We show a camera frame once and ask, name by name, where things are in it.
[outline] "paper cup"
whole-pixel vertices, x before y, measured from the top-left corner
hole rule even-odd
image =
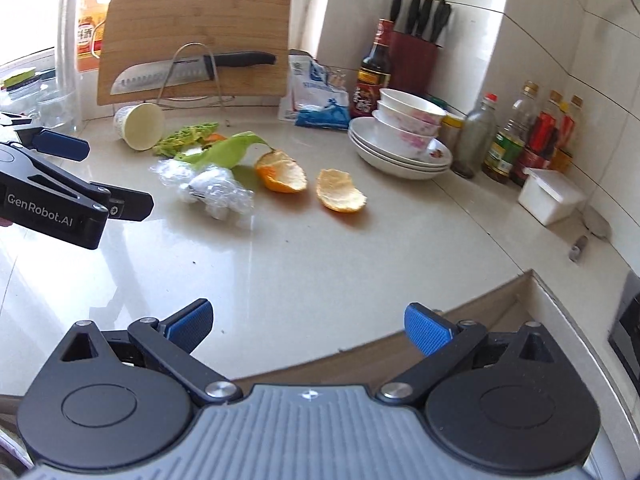
[[[130,147],[143,152],[161,139],[164,114],[153,103],[123,106],[113,118],[113,127]]]

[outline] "red knife block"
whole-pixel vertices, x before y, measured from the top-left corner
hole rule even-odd
[[[389,88],[418,96],[424,95],[438,59],[438,49],[436,44],[422,38],[393,32],[389,44]]]

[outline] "orange peel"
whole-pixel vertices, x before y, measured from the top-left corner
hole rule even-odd
[[[321,170],[316,180],[316,195],[325,207],[338,213],[355,213],[367,203],[356,189],[351,175],[340,170]]]
[[[300,165],[281,150],[265,153],[255,163],[267,189],[278,193],[299,193],[306,189],[306,174]]]

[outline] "kitchen counter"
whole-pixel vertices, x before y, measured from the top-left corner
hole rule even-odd
[[[585,229],[577,218],[544,228],[516,202],[518,190],[452,173],[428,182],[389,177],[362,161],[344,133],[297,128],[275,108],[228,108],[230,128],[252,130],[295,158],[310,189],[265,190],[253,171],[250,218],[220,222],[186,205],[149,171],[156,158],[130,150],[111,118],[90,121],[90,156],[63,167],[85,180],[151,193],[140,223],[110,221],[100,247],[84,250],[20,226],[0,230],[0,392],[21,395],[69,326],[102,330],[143,316],[162,319],[197,298],[214,305],[212,333],[194,356],[230,378],[306,362],[402,328],[411,301],[452,310],[533,268],[598,352],[629,410],[637,394],[606,338],[628,265],[600,240],[569,261]],[[216,108],[166,112],[167,130],[218,118]],[[250,166],[265,147],[252,146]],[[322,168],[351,173],[368,197],[340,215],[316,199]]]

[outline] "wooden cutting board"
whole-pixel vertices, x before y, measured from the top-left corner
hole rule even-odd
[[[104,24],[97,103],[155,99],[158,90],[111,95],[126,68],[171,59],[185,43],[206,44],[214,54],[263,50],[275,65],[220,68],[225,96],[283,96],[287,92],[290,0],[111,0]],[[181,57],[204,54],[193,46]],[[165,97],[217,95],[213,81],[167,87]]]

